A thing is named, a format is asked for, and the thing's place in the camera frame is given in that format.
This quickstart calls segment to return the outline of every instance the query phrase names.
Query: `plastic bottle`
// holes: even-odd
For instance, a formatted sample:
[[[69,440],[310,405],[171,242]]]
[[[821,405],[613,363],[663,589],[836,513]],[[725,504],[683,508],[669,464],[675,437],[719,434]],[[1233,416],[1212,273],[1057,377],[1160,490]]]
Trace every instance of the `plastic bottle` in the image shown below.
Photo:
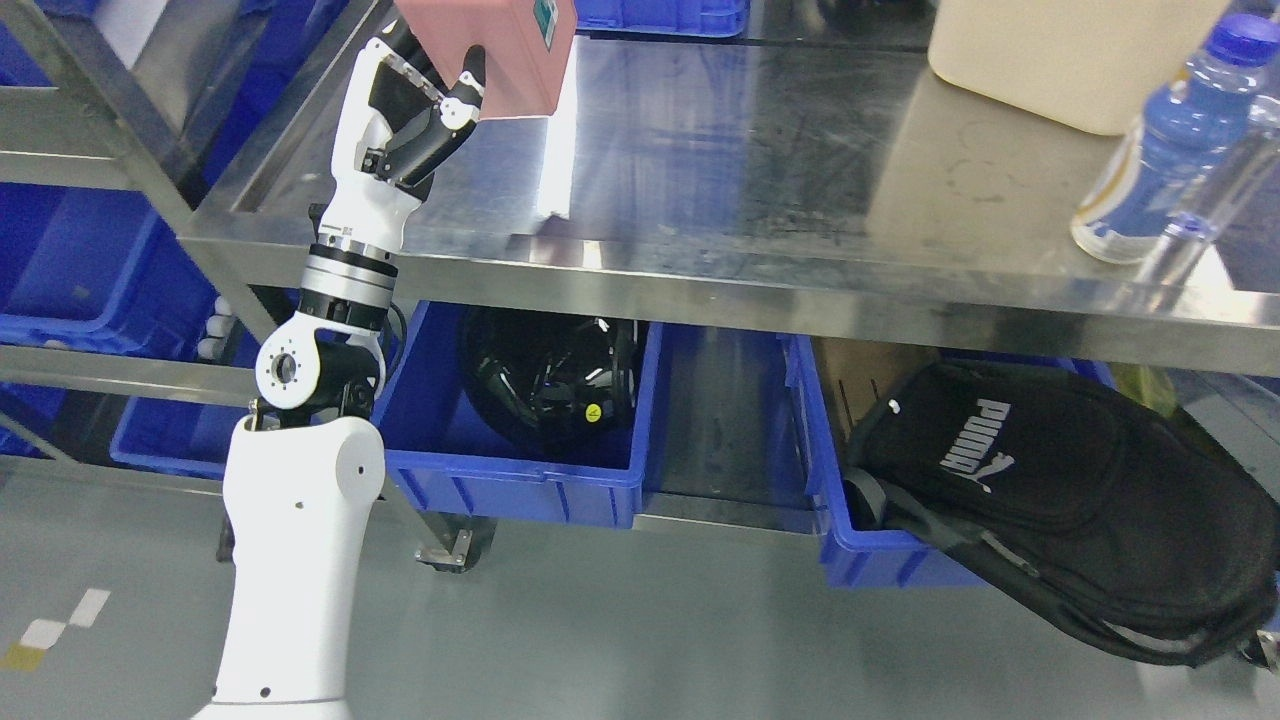
[[[1280,26],[1256,15],[1224,18],[1142,118],[1071,218],[1071,237],[1108,263],[1138,263],[1156,247],[1188,187],[1225,158],[1248,127]]]
[[[1280,0],[1266,0],[1280,20]],[[1143,278],[1180,283],[1280,165],[1280,58],[1249,108],[1248,131],[1222,163],[1183,196],[1169,217]]]
[[[1270,18],[1271,14],[1275,13],[1276,8],[1280,8],[1280,0],[1231,0],[1231,4],[1226,6],[1226,13],[1224,13],[1224,15],[1230,15],[1233,13],[1248,13],[1261,18]]]
[[[206,337],[196,346],[196,356],[201,360],[216,360],[227,350],[225,337]]]
[[[205,336],[227,337],[234,327],[236,318],[230,315],[210,315],[210,318],[205,320]]]

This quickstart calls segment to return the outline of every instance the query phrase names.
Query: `beige container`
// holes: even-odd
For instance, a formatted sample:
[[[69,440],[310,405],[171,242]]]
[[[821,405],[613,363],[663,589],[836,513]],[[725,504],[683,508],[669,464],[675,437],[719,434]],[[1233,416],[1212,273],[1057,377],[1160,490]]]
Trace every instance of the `beige container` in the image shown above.
[[[954,85],[1097,135],[1124,135],[1226,0],[942,0],[929,65]]]
[[[577,31],[573,0],[396,0],[396,6],[449,85],[462,73],[467,47],[484,46],[481,120],[556,111]]]
[[[979,273],[1092,277],[1098,263],[1066,225],[1114,151],[1111,138],[922,69],[867,209],[865,252]]]

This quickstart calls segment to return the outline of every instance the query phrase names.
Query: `yellow sticker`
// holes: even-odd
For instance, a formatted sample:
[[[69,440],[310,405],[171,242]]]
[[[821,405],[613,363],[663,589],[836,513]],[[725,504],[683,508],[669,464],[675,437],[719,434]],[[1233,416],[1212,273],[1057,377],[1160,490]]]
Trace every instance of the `yellow sticker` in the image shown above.
[[[44,650],[13,643],[9,646],[9,652],[4,657],[0,657],[0,670],[33,673],[44,660]]]

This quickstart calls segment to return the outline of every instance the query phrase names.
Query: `robotic hand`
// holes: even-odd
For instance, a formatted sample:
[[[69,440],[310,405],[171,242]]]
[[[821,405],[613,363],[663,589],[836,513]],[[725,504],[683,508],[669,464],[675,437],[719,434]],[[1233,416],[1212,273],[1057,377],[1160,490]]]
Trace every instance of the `robotic hand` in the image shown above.
[[[212,701],[196,720],[349,720],[347,639],[383,441],[369,421],[387,368],[378,334],[404,222],[467,138],[484,99],[472,46],[447,94],[403,20],[356,58],[294,315],[262,345],[261,398],[232,436],[223,496],[236,593]],[[312,425],[315,413],[337,409]]]

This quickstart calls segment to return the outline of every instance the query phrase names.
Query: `green label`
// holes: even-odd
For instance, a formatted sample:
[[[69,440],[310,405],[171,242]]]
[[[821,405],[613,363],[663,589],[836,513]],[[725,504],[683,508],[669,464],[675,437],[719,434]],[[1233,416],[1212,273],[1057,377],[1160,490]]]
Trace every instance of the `green label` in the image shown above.
[[[538,20],[538,29],[541,31],[547,50],[550,51],[552,40],[556,37],[556,22],[559,20],[556,0],[534,0],[534,19]]]

